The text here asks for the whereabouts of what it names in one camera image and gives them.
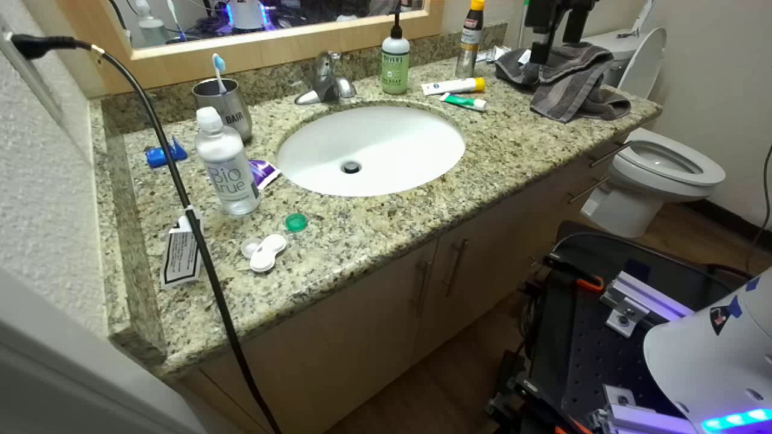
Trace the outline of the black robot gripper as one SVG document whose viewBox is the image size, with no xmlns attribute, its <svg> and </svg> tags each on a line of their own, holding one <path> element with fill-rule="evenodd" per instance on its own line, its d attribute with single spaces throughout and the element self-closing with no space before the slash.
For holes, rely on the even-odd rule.
<svg viewBox="0 0 772 434">
<path fill-rule="evenodd" d="M 526 0 L 526 23 L 534 31 L 530 60 L 546 64 L 552 51 L 556 29 L 568 17 L 562 40 L 577 45 L 581 40 L 586 17 L 598 0 Z"/>
</svg>

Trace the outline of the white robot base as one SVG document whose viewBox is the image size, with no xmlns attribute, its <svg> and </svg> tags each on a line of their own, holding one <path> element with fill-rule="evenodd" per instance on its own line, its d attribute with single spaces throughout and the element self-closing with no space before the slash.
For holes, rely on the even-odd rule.
<svg viewBox="0 0 772 434">
<path fill-rule="evenodd" d="M 772 434 L 772 267 L 645 334 L 662 392 L 703 434 Z"/>
</svg>

